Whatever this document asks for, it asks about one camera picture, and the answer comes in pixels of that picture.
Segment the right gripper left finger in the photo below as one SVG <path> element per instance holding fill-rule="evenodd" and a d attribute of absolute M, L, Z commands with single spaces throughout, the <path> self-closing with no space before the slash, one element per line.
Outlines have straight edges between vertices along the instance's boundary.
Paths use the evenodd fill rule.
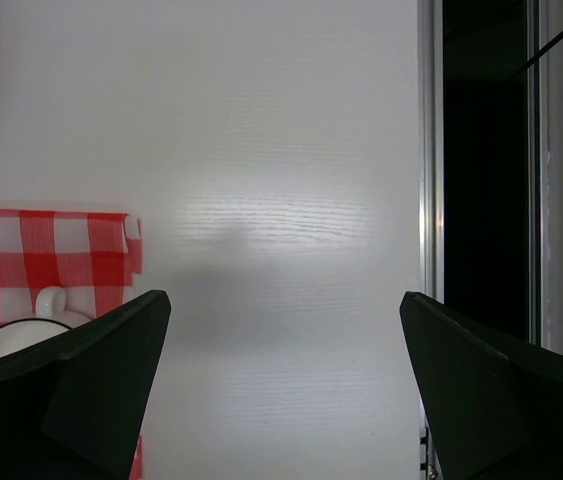
<path fill-rule="evenodd" d="M 171 314 L 151 290 L 0 358 L 0 479 L 127 479 Z"/>

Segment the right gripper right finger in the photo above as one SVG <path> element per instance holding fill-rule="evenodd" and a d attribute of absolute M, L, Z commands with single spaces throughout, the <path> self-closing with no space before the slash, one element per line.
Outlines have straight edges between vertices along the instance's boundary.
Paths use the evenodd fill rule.
<path fill-rule="evenodd" d="M 419 292 L 400 309 L 446 479 L 563 479 L 563 355 Z"/>

